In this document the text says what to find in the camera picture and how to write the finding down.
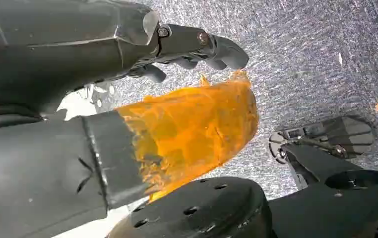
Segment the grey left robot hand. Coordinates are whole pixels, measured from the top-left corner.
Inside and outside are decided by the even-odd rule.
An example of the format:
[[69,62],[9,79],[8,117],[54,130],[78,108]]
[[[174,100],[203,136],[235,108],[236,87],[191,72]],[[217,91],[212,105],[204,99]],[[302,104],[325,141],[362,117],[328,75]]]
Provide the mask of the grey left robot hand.
[[[64,96],[148,77],[157,63],[231,68],[185,88],[65,120]],[[50,238],[156,200],[234,157],[254,136],[249,56],[204,30],[122,0],[0,0],[0,238]]]

